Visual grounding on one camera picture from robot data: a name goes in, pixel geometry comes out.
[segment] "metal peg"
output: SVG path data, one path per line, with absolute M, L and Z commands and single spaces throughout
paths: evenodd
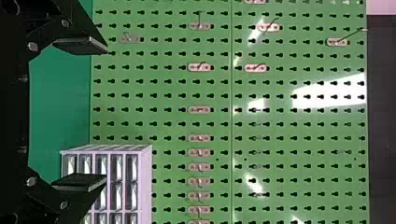
M 197 195 L 198 195 L 198 202 L 201 203 L 201 202 L 202 202 L 202 201 L 201 201 L 201 199 L 202 199 L 202 192 L 199 191 Z
M 268 32 L 268 29 L 270 29 L 271 26 L 274 24 L 274 22 L 277 21 L 277 20 L 279 20 L 279 19 L 280 19 L 279 17 L 274 18 L 274 19 L 270 22 L 270 24 L 267 26 L 267 29 L 265 29 L 264 33 L 262 33 L 262 36 L 265 36 L 265 34 Z
M 202 10 L 197 11 L 197 13 L 198 13 L 198 26 L 197 26 L 197 29 L 201 28 L 201 13 L 202 12 L 203 12 Z
M 129 41 L 132 41 L 132 38 L 129 36 L 128 32 L 124 32 L 123 34 L 124 34 L 125 38 L 127 38 Z
M 262 66 L 262 65 L 264 65 L 264 63 L 259 63 L 259 64 L 257 64 L 254 68 L 253 68 L 253 70 L 256 70 L 256 69 L 258 69 L 260 66 Z
M 198 172 L 202 172 L 202 164 L 198 164 Z
M 201 178 L 198 178 L 198 188 L 202 188 L 202 179 Z
M 346 36 L 344 36 L 343 38 L 337 40 L 337 43 L 339 43 L 339 42 L 341 42 L 341 41 L 347 39 L 348 37 L 351 37 L 351 36 L 353 36 L 353 35 L 355 35 L 355 34 L 357 34 L 357 33 L 359 33 L 359 32 L 368 32 L 368 31 L 369 31 L 369 29 L 361 27 L 361 28 L 359 28 L 357 31 L 353 32 L 352 34 L 346 35 Z
M 201 63 L 199 63 L 199 65 L 198 65 L 198 71 L 201 69 L 201 66 L 202 66 L 202 64 L 204 64 L 205 62 L 201 62 Z
M 197 207 L 198 218 L 201 218 L 201 207 Z

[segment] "green wall panel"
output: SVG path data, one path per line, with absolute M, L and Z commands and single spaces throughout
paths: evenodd
M 255 29 L 275 18 L 281 31 Z M 154 146 L 154 222 L 368 223 L 366 33 L 325 44 L 366 26 L 364 1 L 98 0 L 93 19 L 111 52 L 92 57 L 90 141 Z M 190 30 L 198 20 L 213 29 Z M 125 33 L 142 42 L 121 44 Z M 203 62 L 213 69 L 186 70 Z M 248 63 L 270 70 L 250 74 Z M 197 133 L 212 141 L 187 140 Z M 186 156 L 192 148 L 214 154 Z M 214 169 L 189 172 L 192 162 Z M 197 176 L 214 183 L 185 183 Z M 191 202 L 192 190 L 214 197 Z M 197 204 L 214 211 L 186 212 Z
M 92 14 L 92 1 L 81 4 Z M 54 47 L 30 63 L 29 165 L 47 181 L 61 175 L 59 151 L 89 143 L 91 59 Z

